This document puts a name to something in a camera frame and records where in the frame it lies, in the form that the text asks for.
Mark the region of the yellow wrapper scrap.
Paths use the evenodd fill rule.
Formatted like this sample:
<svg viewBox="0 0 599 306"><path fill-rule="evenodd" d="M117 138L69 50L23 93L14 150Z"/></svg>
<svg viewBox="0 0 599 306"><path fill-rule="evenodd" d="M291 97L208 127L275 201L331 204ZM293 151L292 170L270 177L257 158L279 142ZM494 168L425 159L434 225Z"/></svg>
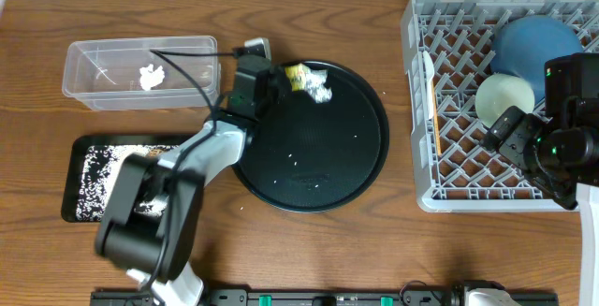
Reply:
<svg viewBox="0 0 599 306"><path fill-rule="evenodd" d="M308 79L312 74L311 69L304 64L286 66L285 74L290 81L293 92L305 91L308 88Z"/></svg>

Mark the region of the foil wrapper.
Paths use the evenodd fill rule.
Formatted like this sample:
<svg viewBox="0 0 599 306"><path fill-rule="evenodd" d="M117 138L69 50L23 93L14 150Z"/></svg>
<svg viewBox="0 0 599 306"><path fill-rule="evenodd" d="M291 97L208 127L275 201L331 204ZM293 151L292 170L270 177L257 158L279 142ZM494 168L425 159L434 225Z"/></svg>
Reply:
<svg viewBox="0 0 599 306"><path fill-rule="evenodd" d="M332 98L332 90L326 86L327 70L310 70L305 75L303 91L307 92L315 103L327 103Z"/></svg>

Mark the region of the pale green bowl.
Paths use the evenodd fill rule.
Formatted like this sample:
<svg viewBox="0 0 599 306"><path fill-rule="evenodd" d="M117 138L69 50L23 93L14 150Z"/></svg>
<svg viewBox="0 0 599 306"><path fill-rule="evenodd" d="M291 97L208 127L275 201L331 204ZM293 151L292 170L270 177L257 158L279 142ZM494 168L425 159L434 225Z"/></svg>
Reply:
<svg viewBox="0 0 599 306"><path fill-rule="evenodd" d="M533 89L524 79L493 74L486 78L475 94L475 112L477 118L487 128L511 106L517 106L525 113L533 111L535 102Z"/></svg>

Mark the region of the wooden chopstick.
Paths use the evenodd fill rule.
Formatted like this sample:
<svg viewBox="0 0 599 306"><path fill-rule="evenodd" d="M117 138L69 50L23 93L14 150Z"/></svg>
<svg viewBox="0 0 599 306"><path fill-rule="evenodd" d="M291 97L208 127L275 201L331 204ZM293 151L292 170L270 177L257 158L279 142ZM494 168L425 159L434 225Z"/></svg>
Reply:
<svg viewBox="0 0 599 306"><path fill-rule="evenodd" d="M440 127L439 127L438 115L437 115L436 109L433 110L432 121L433 121L433 125L434 125L436 153L439 157L441 157L443 154L443 151L442 151L442 146L441 146L441 136L440 136L440 130L439 130Z"/></svg>

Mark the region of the dark blue bowl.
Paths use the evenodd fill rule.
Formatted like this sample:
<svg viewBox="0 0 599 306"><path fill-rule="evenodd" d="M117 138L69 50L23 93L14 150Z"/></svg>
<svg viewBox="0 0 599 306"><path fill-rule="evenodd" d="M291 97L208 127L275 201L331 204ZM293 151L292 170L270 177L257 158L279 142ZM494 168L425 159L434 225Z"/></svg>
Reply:
<svg viewBox="0 0 599 306"><path fill-rule="evenodd" d="M549 16L527 16L510 22L494 36L490 62L493 73L519 77L533 89L536 103L545 98L545 63L583 52L575 32Z"/></svg>

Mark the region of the white plastic knife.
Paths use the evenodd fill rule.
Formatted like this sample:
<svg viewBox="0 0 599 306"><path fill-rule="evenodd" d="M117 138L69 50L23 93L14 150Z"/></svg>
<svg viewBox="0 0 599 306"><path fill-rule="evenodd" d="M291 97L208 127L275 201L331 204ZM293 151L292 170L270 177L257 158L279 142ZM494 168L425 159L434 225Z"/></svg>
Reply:
<svg viewBox="0 0 599 306"><path fill-rule="evenodd" d="M432 120L434 116L434 90L433 90L433 79L434 79L434 64L430 54L427 51L422 52L422 60L424 64L425 77L426 77L426 91L427 91L427 104L428 104L428 119Z"/></svg>

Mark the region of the white tissue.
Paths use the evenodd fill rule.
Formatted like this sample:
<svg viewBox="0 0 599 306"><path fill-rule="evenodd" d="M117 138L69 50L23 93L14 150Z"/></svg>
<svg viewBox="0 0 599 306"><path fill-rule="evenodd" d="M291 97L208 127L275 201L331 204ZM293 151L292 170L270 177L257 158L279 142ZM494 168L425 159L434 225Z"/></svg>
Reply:
<svg viewBox="0 0 599 306"><path fill-rule="evenodd" d="M155 68L153 64L149 64L139 69L139 84L144 91L151 91L154 87L160 85L164 78L165 71L162 66Z"/></svg>

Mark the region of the pile of rice grains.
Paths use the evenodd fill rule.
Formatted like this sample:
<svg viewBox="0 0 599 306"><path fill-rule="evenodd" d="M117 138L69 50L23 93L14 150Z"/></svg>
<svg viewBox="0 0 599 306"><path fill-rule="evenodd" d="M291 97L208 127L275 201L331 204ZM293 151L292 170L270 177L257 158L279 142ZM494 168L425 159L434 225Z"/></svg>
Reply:
<svg viewBox="0 0 599 306"><path fill-rule="evenodd" d="M75 205L76 222L99 222L108 204L121 165L130 154L146 153L158 146L172 145L94 145L83 158Z"/></svg>

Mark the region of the brown shiitake mushroom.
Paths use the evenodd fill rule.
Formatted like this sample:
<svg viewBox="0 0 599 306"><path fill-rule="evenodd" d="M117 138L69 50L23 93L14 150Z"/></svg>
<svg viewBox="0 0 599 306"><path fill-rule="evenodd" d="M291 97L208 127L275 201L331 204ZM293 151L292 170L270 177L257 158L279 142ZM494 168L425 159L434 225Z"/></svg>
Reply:
<svg viewBox="0 0 599 306"><path fill-rule="evenodd" d="M169 150L170 150L170 147L169 147L169 146L158 146L158 147L155 147L155 148L152 148L152 149L150 149L150 150L149 150L149 151L146 153L146 155L147 155L148 157L156 157L156 156L159 156L159 155L160 155L160 154L162 154L162 153L168 152Z"/></svg>

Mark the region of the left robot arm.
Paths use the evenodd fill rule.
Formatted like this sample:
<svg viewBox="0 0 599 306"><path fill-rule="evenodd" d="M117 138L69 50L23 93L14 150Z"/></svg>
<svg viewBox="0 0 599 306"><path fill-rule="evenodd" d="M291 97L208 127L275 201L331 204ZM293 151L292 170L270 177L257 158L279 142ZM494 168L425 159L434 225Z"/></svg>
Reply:
<svg viewBox="0 0 599 306"><path fill-rule="evenodd" d="M270 59L243 55L225 108L179 147L123 161L95 238L95 251L139 282L158 305L198 305L204 283L189 263L205 186L238 163L260 120L291 92Z"/></svg>

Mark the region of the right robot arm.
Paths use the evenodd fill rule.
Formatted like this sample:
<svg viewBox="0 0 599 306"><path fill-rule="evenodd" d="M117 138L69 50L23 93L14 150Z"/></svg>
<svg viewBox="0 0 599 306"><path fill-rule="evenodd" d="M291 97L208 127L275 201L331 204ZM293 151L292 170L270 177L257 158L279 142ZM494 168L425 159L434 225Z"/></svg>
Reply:
<svg viewBox="0 0 599 306"><path fill-rule="evenodd" d="M562 208L579 210L579 303L598 305L598 55L575 53L545 63L545 123L512 106L481 142L518 167Z"/></svg>

